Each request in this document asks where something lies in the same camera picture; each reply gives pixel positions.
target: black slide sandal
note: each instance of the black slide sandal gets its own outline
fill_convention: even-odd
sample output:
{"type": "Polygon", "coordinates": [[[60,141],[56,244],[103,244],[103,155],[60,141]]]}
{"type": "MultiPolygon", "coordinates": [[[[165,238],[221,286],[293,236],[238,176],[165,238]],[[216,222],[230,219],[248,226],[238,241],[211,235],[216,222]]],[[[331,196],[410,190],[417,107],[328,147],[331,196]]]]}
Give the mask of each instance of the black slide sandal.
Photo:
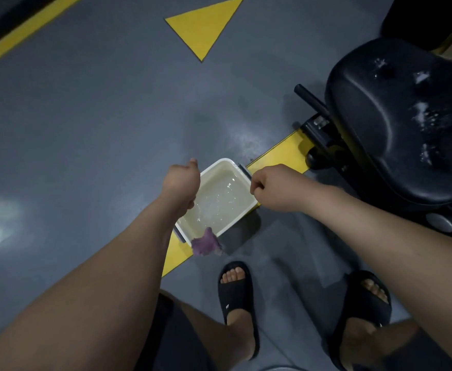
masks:
{"type": "Polygon", "coordinates": [[[327,341],[329,356],[334,366],[346,371],[339,359],[339,348],[343,340],[346,321],[349,318],[360,318],[374,324],[376,327],[381,327],[389,324],[391,310],[389,290],[375,274],[369,271],[355,271],[351,273],[348,276],[348,289],[343,311],[333,335],[327,341]],[[385,292],[389,303],[384,302],[361,285],[367,279],[372,280],[385,292]]]}
{"type": "Polygon", "coordinates": [[[257,354],[259,354],[260,342],[259,329],[257,327],[257,319],[255,317],[254,310],[254,287],[252,283],[252,275],[250,274],[250,270],[247,265],[239,261],[226,264],[219,275],[218,292],[221,310],[223,311],[224,324],[226,324],[228,314],[235,309],[243,309],[248,311],[252,316],[252,323],[254,324],[255,350],[250,360],[254,359],[257,354]],[[245,278],[221,284],[223,274],[231,269],[235,269],[236,267],[240,267],[243,271],[245,271],[245,278]]]}

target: forearm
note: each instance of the forearm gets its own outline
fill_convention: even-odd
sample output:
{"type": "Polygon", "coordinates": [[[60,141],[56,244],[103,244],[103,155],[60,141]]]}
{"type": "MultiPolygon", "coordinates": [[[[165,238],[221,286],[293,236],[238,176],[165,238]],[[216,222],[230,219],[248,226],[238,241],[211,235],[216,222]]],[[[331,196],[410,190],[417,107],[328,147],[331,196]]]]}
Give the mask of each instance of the forearm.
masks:
{"type": "Polygon", "coordinates": [[[0,369],[132,369],[149,331],[172,226],[159,198],[0,336],[0,369]]]}
{"type": "Polygon", "coordinates": [[[330,187],[307,201],[306,213],[354,249],[452,356],[451,237],[330,187]]]}

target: black leather seat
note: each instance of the black leather seat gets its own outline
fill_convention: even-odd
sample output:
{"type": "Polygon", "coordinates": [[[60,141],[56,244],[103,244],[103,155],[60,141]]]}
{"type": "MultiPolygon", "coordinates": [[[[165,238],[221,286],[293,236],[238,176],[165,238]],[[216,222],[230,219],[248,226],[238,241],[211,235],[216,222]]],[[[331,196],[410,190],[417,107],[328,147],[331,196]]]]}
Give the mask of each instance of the black leather seat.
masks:
{"type": "Polygon", "coordinates": [[[419,205],[452,203],[452,61],[377,39],[334,67],[325,99],[376,185],[419,205]]]}

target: person's left arm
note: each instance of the person's left arm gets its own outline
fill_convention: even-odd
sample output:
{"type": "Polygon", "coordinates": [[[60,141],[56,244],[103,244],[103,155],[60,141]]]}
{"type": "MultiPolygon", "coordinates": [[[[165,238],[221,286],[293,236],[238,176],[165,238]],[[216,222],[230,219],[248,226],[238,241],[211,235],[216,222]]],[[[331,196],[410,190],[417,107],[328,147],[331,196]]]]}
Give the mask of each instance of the person's left arm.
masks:
{"type": "Polygon", "coordinates": [[[152,324],[175,222],[193,206],[197,161],[172,166],[159,197],[32,302],[0,335],[0,370],[131,370],[152,324]]]}

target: foot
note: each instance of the foot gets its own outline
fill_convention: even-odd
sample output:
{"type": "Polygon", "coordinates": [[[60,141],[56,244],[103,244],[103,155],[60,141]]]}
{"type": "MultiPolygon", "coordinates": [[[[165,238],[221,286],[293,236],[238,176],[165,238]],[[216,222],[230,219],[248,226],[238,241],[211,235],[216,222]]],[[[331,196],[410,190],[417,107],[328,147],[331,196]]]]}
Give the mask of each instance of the foot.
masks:
{"type": "MultiPolygon", "coordinates": [[[[228,282],[243,280],[245,278],[245,271],[236,267],[223,274],[221,278],[221,284],[227,284],[228,282]]],[[[252,322],[252,316],[248,311],[243,309],[236,309],[228,313],[226,318],[226,324],[232,331],[238,336],[238,339],[244,343],[246,349],[245,360],[252,358],[255,351],[255,338],[254,338],[254,324],[252,322]]]]}
{"type": "MultiPolygon", "coordinates": [[[[361,282],[361,285],[375,296],[389,304],[389,297],[384,290],[371,279],[361,282]]],[[[360,318],[348,318],[346,321],[343,340],[339,348],[341,364],[347,371],[353,371],[353,364],[358,364],[356,359],[366,359],[373,362],[372,351],[367,345],[369,338],[377,330],[374,324],[360,318]]]]}

